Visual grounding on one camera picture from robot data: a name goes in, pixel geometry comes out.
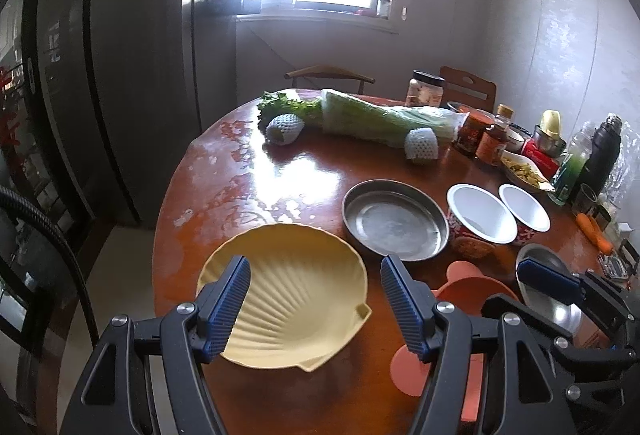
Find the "black thermos flask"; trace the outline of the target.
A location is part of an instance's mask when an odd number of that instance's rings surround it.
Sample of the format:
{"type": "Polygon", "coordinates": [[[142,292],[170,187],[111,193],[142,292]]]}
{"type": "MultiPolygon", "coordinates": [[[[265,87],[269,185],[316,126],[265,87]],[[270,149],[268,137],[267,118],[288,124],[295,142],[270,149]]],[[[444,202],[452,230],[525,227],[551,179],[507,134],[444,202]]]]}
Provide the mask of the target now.
{"type": "Polygon", "coordinates": [[[586,184],[598,196],[620,155],[623,121],[617,114],[609,114],[597,128],[592,139],[591,155],[578,177],[578,184],[586,184]]]}

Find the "red chili sauce jar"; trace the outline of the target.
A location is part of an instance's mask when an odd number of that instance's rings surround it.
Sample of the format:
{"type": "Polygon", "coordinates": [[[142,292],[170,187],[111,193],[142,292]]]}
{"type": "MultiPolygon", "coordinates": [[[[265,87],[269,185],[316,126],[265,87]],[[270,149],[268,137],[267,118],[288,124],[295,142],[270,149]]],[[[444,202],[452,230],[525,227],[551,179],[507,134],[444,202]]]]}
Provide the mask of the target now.
{"type": "Polygon", "coordinates": [[[458,112],[465,114],[465,119],[454,141],[454,147],[465,155],[474,156],[485,130],[494,124],[494,117],[484,110],[467,106],[460,106],[458,112]]]}

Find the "green leaf lettuce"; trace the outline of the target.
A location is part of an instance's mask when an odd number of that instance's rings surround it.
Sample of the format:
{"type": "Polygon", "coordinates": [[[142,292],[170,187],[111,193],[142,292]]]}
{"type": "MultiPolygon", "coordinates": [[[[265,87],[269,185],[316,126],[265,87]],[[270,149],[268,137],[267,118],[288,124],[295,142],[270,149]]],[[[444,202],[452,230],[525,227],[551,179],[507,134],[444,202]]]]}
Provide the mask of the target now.
{"type": "Polygon", "coordinates": [[[282,114],[294,114],[306,125],[321,128],[322,106],[319,98],[296,99],[285,92],[265,93],[259,100],[258,130],[265,132],[268,124],[282,114]]]}

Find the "white ceramic bowl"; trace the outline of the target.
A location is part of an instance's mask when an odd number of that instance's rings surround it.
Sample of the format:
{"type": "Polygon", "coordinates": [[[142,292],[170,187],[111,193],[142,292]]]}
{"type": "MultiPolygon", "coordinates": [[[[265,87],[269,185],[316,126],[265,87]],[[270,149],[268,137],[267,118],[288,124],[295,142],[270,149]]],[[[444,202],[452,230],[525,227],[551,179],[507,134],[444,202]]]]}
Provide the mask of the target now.
{"type": "Polygon", "coordinates": [[[524,143],[525,143],[525,138],[520,132],[512,128],[509,128],[506,130],[506,150],[507,151],[513,152],[514,154],[519,154],[522,151],[524,143]]]}

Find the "deep steel bowl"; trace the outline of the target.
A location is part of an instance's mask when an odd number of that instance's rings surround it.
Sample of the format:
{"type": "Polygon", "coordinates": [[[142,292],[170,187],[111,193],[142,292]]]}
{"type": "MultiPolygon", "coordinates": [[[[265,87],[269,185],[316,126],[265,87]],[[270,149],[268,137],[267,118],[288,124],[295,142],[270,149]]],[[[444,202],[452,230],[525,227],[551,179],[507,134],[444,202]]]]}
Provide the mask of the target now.
{"type": "Polygon", "coordinates": [[[559,255],[544,245],[528,243],[518,251],[515,279],[525,304],[574,335],[582,323],[582,311],[568,302],[575,296],[572,277],[559,255]]]}

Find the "red paper noodle bowl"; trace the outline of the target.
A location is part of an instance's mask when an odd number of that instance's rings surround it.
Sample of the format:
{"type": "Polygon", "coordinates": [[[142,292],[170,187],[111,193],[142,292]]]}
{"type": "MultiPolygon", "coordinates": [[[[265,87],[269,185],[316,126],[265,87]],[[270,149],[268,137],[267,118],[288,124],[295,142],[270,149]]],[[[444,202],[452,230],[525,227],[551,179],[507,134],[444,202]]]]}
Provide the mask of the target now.
{"type": "Polygon", "coordinates": [[[446,198],[449,243],[465,259],[483,259],[518,236],[513,214],[488,190],[457,184],[446,198]]]}
{"type": "Polygon", "coordinates": [[[537,233],[548,233],[551,227],[550,217],[536,198],[511,184],[501,185],[498,194],[518,225],[518,234],[513,241],[515,245],[526,244],[537,233]]]}

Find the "red tissue box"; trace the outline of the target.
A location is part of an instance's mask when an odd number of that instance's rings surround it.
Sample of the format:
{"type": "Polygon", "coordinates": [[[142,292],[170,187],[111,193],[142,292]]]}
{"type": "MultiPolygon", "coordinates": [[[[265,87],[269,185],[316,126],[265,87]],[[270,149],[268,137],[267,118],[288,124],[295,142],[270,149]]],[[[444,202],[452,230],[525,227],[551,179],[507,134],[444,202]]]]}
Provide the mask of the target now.
{"type": "Polygon", "coordinates": [[[539,150],[533,140],[526,140],[521,154],[532,160],[548,181],[552,180],[556,171],[559,169],[559,163],[539,150]]]}

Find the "small clear plastic cup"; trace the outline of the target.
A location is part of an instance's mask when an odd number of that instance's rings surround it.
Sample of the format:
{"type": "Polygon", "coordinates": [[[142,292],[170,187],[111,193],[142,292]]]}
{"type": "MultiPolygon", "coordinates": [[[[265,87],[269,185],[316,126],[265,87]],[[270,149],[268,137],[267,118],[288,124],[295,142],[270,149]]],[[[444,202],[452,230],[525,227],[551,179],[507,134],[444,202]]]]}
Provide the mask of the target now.
{"type": "Polygon", "coordinates": [[[573,214],[575,216],[579,214],[590,215],[597,206],[598,196],[596,193],[588,184],[580,184],[572,205],[573,214]]]}

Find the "clear jar black lid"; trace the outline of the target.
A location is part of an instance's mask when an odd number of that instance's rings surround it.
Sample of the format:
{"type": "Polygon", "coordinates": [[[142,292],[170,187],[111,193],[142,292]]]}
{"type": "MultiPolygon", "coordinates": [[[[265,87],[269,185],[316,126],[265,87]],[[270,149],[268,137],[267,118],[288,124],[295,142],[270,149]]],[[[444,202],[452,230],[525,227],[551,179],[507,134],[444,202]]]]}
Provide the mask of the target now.
{"type": "Polygon", "coordinates": [[[446,80],[419,70],[413,70],[409,81],[405,105],[407,107],[430,106],[438,108],[442,102],[446,80]]]}

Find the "metal tool set case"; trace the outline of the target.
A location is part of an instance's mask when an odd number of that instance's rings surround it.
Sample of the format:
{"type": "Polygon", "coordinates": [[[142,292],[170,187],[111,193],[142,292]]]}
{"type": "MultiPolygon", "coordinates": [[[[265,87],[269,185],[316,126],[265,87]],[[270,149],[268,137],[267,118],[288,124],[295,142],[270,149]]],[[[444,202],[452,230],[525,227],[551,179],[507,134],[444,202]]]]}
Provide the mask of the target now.
{"type": "Polygon", "coordinates": [[[636,274],[636,269],[624,255],[617,252],[611,254],[600,253],[598,262],[603,275],[617,283],[628,283],[636,274]]]}

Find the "right foam-netted fruit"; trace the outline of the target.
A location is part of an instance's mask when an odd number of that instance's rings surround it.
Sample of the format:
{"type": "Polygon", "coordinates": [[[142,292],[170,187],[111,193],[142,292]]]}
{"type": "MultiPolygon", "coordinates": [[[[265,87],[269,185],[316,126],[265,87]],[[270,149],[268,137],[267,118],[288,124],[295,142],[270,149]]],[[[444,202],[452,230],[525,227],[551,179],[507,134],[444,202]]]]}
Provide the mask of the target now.
{"type": "Polygon", "coordinates": [[[431,128],[411,130],[405,138],[404,150],[406,159],[416,164],[439,158],[437,137],[431,128]]]}

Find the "dark grey refrigerator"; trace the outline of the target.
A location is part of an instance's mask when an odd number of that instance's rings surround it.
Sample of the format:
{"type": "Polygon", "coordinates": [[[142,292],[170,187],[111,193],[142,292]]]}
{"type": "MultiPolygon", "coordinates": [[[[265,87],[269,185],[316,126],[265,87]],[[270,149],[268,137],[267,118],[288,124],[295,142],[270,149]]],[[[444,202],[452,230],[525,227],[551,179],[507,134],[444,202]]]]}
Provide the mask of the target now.
{"type": "Polygon", "coordinates": [[[116,225],[152,228],[190,143],[233,109],[216,0],[1,0],[1,173],[90,273],[116,225]]]}

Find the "dark steel bowl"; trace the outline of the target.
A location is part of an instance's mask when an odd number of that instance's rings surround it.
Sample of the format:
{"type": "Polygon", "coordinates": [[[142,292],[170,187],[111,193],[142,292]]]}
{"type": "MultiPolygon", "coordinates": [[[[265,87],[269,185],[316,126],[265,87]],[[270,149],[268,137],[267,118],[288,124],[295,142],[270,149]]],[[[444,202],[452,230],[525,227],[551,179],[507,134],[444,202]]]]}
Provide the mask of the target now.
{"type": "Polygon", "coordinates": [[[456,111],[458,114],[468,114],[473,110],[473,107],[460,102],[448,102],[447,108],[449,110],[456,111]]]}

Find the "wrapped napa cabbage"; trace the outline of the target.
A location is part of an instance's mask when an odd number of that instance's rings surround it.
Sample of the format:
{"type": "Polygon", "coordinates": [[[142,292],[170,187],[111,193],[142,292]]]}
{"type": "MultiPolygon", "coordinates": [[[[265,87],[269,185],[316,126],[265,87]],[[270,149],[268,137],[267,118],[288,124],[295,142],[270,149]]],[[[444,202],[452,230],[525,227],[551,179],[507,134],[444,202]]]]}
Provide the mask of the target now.
{"type": "Polygon", "coordinates": [[[411,131],[426,128],[433,131],[439,145],[447,145],[457,138],[469,115],[430,106],[383,107],[334,90],[323,90],[320,102],[323,132],[393,148],[404,146],[411,131]]]}

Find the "green drink plastic bottle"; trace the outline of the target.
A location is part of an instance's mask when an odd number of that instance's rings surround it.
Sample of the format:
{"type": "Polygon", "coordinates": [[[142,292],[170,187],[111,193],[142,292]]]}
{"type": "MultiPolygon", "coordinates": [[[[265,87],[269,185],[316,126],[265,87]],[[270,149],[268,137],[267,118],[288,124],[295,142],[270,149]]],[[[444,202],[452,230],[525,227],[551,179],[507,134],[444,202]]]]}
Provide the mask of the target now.
{"type": "Polygon", "coordinates": [[[549,198],[557,206],[564,206],[570,198],[577,178],[591,155],[594,132],[596,132],[596,125],[592,121],[586,121],[570,139],[560,167],[551,181],[554,192],[549,195],[549,198]]]}

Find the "white dish of food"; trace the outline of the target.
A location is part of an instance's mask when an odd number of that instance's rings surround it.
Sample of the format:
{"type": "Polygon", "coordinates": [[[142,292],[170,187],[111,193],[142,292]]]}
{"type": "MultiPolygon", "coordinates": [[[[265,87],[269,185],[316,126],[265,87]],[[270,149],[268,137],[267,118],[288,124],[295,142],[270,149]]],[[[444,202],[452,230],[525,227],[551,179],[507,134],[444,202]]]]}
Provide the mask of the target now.
{"type": "Polygon", "coordinates": [[[532,194],[552,194],[554,192],[554,187],[529,158],[505,150],[501,155],[500,162],[503,174],[513,185],[532,194]]]}

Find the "yellow shell-shaped plate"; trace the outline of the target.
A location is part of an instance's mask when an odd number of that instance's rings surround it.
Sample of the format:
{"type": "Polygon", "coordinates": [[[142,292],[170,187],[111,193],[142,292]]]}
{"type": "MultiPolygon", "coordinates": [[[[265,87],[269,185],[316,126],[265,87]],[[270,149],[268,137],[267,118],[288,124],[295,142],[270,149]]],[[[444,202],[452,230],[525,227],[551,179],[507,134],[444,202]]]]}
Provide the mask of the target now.
{"type": "Polygon", "coordinates": [[[239,233],[209,255],[196,288],[218,279],[234,255],[250,261],[250,288],[222,352],[231,363],[312,372],[372,314],[363,260],[325,230],[272,224],[239,233]]]}

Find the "left foam-netted fruit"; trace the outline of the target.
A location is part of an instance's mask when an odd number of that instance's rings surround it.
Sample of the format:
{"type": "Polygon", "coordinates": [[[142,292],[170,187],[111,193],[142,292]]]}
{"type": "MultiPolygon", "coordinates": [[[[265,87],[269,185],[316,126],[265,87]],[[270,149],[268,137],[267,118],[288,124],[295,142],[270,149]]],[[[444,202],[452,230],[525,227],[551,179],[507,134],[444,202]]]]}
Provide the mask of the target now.
{"type": "Polygon", "coordinates": [[[277,146],[292,144],[304,127],[304,121],[295,114],[280,114],[274,117],[266,127],[267,142],[277,146]]]}

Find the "brown wooden chair back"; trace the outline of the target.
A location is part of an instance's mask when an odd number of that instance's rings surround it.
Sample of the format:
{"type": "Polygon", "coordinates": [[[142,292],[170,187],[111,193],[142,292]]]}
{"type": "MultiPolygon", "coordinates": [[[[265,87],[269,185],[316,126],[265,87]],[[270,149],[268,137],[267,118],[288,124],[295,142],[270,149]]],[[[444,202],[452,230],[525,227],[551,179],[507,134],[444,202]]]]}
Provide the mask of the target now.
{"type": "Polygon", "coordinates": [[[445,80],[442,104],[460,103],[492,114],[496,106],[497,84],[469,71],[442,66],[439,75],[445,80]]]}

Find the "orange carrot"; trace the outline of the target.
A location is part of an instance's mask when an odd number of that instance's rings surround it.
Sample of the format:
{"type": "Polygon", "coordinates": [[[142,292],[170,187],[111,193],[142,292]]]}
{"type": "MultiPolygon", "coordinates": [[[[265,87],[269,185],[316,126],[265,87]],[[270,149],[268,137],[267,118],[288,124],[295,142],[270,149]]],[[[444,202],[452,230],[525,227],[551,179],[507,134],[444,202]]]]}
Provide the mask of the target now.
{"type": "Polygon", "coordinates": [[[594,218],[585,213],[578,213],[576,215],[576,224],[589,241],[598,248],[598,250],[605,254],[611,255],[614,251],[614,247],[611,241],[605,238],[600,227],[594,218]]]}

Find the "pink pig-shaped plate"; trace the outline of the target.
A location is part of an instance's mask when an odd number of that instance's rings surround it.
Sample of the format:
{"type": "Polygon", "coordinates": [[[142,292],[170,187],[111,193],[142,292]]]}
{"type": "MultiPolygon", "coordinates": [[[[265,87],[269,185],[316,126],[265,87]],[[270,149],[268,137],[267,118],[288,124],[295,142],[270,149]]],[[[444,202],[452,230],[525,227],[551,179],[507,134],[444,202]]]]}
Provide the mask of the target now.
{"type": "MultiPolygon", "coordinates": [[[[503,293],[518,301],[518,297],[500,281],[482,273],[470,262],[456,261],[446,271],[447,282],[434,291],[439,301],[447,301],[464,311],[465,314],[480,316],[486,299],[494,294],[503,293]]],[[[471,356],[468,383],[461,420],[475,422],[480,407],[480,388],[483,382],[485,357],[480,354],[471,356]]],[[[406,345],[396,351],[390,362],[390,377],[395,386],[404,394],[419,397],[426,384],[430,365],[421,363],[416,355],[410,353],[406,345]]]]}

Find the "yellow cup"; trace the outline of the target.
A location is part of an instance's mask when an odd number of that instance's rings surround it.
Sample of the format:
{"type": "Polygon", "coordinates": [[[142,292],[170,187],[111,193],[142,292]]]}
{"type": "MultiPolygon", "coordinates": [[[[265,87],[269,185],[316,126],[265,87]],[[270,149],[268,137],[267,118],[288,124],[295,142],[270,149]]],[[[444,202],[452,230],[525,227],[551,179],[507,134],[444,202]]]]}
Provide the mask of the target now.
{"type": "Polygon", "coordinates": [[[541,114],[539,129],[556,140],[561,136],[562,119],[558,110],[548,109],[541,114]]]}

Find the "small steel cup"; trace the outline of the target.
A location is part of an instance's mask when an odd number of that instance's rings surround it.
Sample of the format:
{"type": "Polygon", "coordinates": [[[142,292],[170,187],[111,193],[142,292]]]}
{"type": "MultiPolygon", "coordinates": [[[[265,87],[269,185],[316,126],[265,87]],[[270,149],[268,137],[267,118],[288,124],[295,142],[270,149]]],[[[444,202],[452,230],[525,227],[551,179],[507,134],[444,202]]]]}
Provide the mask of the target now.
{"type": "Polygon", "coordinates": [[[610,212],[608,212],[608,209],[603,204],[595,206],[592,210],[591,216],[601,231],[605,231],[608,224],[612,221],[610,212]]]}

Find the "round wooden table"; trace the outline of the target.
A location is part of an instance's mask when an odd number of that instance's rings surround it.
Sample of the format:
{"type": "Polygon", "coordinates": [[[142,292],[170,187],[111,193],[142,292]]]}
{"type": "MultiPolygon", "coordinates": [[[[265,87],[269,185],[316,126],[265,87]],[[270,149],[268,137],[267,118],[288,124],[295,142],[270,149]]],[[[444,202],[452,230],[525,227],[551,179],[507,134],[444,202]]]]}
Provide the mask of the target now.
{"type": "MultiPolygon", "coordinates": [[[[265,224],[300,223],[345,233],[342,200],[363,181],[400,181],[444,203],[450,186],[495,192],[501,171],[448,149],[429,166],[352,137],[306,131],[268,148],[246,103],[218,120],[184,154],[158,217],[153,247],[157,315],[194,296],[198,275],[224,241],[265,224]]],[[[403,434],[418,402],[390,379],[402,339],[380,285],[380,260],[367,256],[371,317],[319,369],[248,369],[222,358],[205,367],[215,405],[232,434],[403,434]]]]}

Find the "foam-netted fruit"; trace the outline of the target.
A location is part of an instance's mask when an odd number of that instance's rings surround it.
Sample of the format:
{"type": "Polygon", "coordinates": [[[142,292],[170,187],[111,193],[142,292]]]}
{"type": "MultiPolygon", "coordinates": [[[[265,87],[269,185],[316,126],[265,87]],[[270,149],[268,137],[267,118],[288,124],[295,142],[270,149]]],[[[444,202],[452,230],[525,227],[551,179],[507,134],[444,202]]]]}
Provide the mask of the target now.
{"type": "Polygon", "coordinates": [[[416,164],[439,158],[437,137],[431,128],[411,130],[405,138],[404,150],[406,159],[416,164]]]}
{"type": "Polygon", "coordinates": [[[304,121],[295,114],[280,114],[274,117],[266,127],[267,142],[277,146],[292,144],[304,127],[304,121]]]}

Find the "shallow steel round pan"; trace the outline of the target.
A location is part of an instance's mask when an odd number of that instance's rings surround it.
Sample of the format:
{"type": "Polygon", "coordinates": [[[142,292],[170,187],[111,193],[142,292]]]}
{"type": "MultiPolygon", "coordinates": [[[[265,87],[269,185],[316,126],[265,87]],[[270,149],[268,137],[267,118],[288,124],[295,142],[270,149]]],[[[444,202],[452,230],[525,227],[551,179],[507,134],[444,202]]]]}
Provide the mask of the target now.
{"type": "Polygon", "coordinates": [[[442,208],[429,195],[392,180],[370,180],[349,189],[342,201],[343,223],[366,250],[395,254],[405,262],[439,255],[449,240],[442,208]]]}

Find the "brown sauce bottle yellow cap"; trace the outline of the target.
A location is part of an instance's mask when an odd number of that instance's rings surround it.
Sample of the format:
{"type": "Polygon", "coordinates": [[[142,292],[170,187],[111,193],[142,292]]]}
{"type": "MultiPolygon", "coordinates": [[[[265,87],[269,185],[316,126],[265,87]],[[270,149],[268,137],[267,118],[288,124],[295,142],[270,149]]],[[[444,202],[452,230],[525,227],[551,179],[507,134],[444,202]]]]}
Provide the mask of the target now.
{"type": "Polygon", "coordinates": [[[498,166],[503,150],[508,142],[508,129],[513,118],[514,110],[500,104],[491,125],[486,126],[480,143],[475,151],[475,158],[488,166],[498,166]]]}

